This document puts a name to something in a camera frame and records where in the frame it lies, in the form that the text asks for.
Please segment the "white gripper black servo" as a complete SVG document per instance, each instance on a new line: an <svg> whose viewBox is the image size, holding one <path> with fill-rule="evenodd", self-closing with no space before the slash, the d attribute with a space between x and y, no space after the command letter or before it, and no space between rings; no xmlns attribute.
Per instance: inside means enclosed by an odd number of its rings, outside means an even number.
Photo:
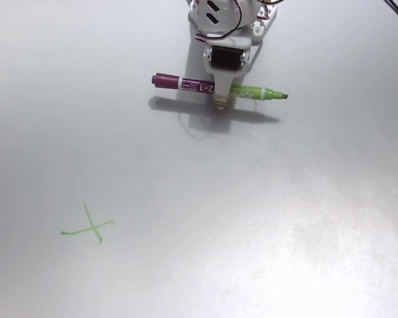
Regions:
<svg viewBox="0 0 398 318"><path fill-rule="evenodd" d="M252 47L252 30L241 28L219 40L207 40L204 49L204 66L213 76L214 105L221 110L228 106L233 81L245 75L249 68Z"/></svg>

